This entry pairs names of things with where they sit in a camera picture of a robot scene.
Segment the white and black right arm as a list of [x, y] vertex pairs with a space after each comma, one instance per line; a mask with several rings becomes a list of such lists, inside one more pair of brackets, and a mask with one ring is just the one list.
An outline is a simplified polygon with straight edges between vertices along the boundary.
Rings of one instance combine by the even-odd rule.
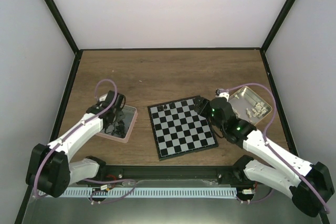
[[211, 101], [196, 98], [195, 112], [217, 127], [228, 142], [266, 162], [262, 164], [247, 157], [233, 170], [235, 181], [244, 184], [252, 180], [275, 189], [289, 197], [307, 216], [329, 213], [327, 202], [335, 190], [323, 163], [305, 161], [265, 137], [253, 124], [238, 118], [225, 97]]

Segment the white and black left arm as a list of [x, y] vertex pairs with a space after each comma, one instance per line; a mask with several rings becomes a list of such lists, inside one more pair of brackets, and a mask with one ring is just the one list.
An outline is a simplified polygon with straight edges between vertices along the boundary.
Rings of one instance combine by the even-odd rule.
[[114, 123], [124, 107], [125, 96], [109, 91], [89, 107], [79, 122], [58, 139], [47, 145], [37, 144], [31, 153], [26, 184], [35, 196], [44, 192], [61, 196], [68, 186], [85, 179], [102, 184], [107, 178], [106, 163], [94, 156], [71, 162], [77, 151], [94, 135]]

